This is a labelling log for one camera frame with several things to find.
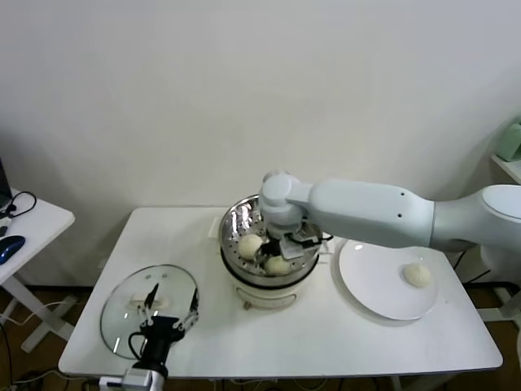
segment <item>green object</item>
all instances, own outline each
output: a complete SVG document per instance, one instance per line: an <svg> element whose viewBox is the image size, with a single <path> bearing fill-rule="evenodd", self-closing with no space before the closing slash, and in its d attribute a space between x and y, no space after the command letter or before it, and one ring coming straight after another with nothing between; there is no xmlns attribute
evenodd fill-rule
<svg viewBox="0 0 521 391"><path fill-rule="evenodd" d="M496 146L496 155L506 161L521 159L521 125L513 124L503 130Z"/></svg>

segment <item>glass lid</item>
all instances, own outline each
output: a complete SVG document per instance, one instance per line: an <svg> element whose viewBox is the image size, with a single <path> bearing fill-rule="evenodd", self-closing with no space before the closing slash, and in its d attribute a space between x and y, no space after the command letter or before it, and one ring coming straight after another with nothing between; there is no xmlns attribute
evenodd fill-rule
<svg viewBox="0 0 521 391"><path fill-rule="evenodd" d="M111 293L100 319L100 331L105 345L123 358L134 358L129 348L129 336L139 332L139 325L147 319L145 300L156 289L149 316L163 315L183 320L196 304L197 283L185 269L174 265L149 266L127 277ZM133 345L142 346L142 336L133 338Z"/></svg>

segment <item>white plate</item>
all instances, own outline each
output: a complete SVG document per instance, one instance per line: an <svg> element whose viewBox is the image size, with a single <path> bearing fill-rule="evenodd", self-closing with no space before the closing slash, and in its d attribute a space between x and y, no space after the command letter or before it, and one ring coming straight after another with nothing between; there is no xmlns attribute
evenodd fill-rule
<svg viewBox="0 0 521 391"><path fill-rule="evenodd" d="M431 271L425 288L410 285L403 269L421 263ZM395 320L419 319L436 303L438 283L428 259L414 248L385 248L348 240L339 254L339 270L347 289L368 309Z"/></svg>

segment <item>table leg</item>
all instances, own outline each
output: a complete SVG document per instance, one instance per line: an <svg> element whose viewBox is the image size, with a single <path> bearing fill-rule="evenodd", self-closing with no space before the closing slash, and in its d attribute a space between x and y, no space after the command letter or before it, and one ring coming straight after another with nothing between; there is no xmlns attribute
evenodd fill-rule
<svg viewBox="0 0 521 391"><path fill-rule="evenodd" d="M415 380L410 386L405 387L404 391L432 391L433 389L437 389L443 383L448 382L453 377L455 377L457 373L445 373L443 375L426 375L422 376L419 379Z"/></svg>
<svg viewBox="0 0 521 391"><path fill-rule="evenodd" d="M56 307L54 311L44 307L39 301L18 279L10 277L2 286L21 304L25 305L31 312L42 320L42 324L25 340L22 344L22 350L26 353L31 352L34 347L47 335L53 332L64 340L68 340L72 334L74 327L65 322L60 317L67 313L77 302L75 297L66 297L62 303Z"/></svg>
<svg viewBox="0 0 521 391"><path fill-rule="evenodd" d="M16 305L18 304L18 301L16 299L12 299L9 301L9 304L7 305L6 309L3 311L2 314L0 314L0 323L6 324L7 318L11 317L11 314L16 308Z"/></svg>
<svg viewBox="0 0 521 391"><path fill-rule="evenodd" d="M392 390L393 391L401 391L401 382L399 376L391 376L391 382L392 382Z"/></svg>

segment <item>white table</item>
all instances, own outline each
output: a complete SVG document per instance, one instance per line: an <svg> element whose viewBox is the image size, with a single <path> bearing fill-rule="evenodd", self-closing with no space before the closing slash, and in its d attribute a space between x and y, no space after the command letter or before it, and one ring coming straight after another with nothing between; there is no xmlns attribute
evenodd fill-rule
<svg viewBox="0 0 521 391"><path fill-rule="evenodd" d="M144 266L188 269L200 289L200 320L170 352L172 377L282 378L383 376L499 367L502 357L442 253L423 249L440 283L433 310L412 323L372 315L354 305L332 277L333 256L321 256L305 294L284 310L244 310L229 283L218 242L208 238L221 208L136 209L75 326L61 371L123 374L131 360L104 345L105 300Z"/></svg>
<svg viewBox="0 0 521 391"><path fill-rule="evenodd" d="M30 207L33 199L22 195L16 201L18 209L15 213L22 212ZM66 303L58 305L54 311L43 307L41 303L15 276L14 274L36 254L45 248L50 242L65 231L74 222L74 215L69 211L54 206L38 199L35 208L22 216L15 218L9 227L6 236L21 235L25 238L24 246L18 250L6 263L0 265L0 285L2 285L14 299L3 311L3 316L9 316L16 304L21 303L29 308L43 323L25 340L22 350L30 352L47 335L54 332L67 340L73 330L73 326L64 322L63 316L76 302L73 297L67 297ZM0 314L0 321L5 323L5 318Z"/></svg>

